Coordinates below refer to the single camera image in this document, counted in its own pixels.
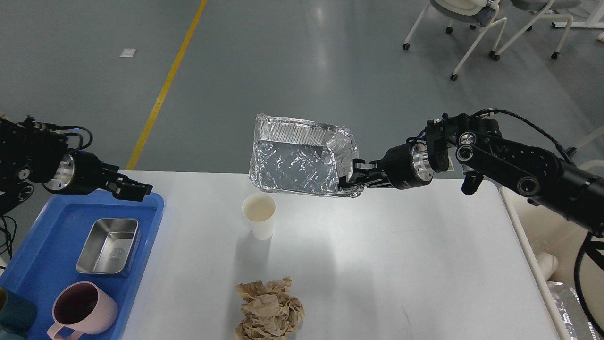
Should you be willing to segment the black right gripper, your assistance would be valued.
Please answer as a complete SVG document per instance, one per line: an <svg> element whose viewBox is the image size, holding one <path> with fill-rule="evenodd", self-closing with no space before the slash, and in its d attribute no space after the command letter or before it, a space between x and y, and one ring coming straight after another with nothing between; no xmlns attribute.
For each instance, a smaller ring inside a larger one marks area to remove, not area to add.
<svg viewBox="0 0 604 340"><path fill-rule="evenodd" d="M428 149L420 142L388 149L380 161L367 163L365 160L353 160L352 171L350 178L339 178L341 191L362 191L365 187L389 188L390 185L405 190L429 185L434 176L428 161Z"/></svg>

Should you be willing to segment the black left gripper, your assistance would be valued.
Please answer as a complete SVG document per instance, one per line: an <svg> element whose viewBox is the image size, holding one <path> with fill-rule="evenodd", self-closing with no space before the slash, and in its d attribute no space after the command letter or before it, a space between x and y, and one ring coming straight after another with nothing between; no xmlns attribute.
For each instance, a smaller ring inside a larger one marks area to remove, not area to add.
<svg viewBox="0 0 604 340"><path fill-rule="evenodd" d="M103 163L85 151L65 154L56 174L43 187L53 194L77 196L102 188L114 198L130 202L142 202L153 189L153 185L132 180L119 173L117 165Z"/></svg>

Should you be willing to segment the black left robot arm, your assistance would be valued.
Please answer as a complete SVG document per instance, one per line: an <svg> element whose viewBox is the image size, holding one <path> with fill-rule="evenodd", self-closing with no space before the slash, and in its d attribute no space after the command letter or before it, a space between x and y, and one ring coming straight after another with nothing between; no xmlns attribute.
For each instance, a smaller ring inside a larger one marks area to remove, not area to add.
<svg viewBox="0 0 604 340"><path fill-rule="evenodd" d="M37 122L28 117L0 125L0 213L6 215L26 202L33 185L41 183L56 195L88 195L97 189L120 200L141 202L153 186L132 180L117 165L88 152L93 135L84 139L81 126Z"/></svg>

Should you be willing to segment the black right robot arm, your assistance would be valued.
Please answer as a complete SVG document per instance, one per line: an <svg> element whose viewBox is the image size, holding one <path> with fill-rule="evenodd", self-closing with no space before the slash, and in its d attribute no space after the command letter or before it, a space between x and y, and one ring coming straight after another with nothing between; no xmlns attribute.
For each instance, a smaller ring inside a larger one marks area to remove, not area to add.
<svg viewBox="0 0 604 340"><path fill-rule="evenodd" d="M576 293L587 320L595 330L603 328L583 301L580 267L585 255L603 267L604 186L600 176L578 168L565 149L552 140L559 155L503 138L495 114L517 118L508 110L483 109L474 114L429 120L416 137L388 149L378 161L353 159L349 176L339 178L339 190L396 188L428 185L434 173L449 169L448 150L464 167L462 192L474 194L485 177L523 196L533 206L544 206L587 231L573 269Z"/></svg>

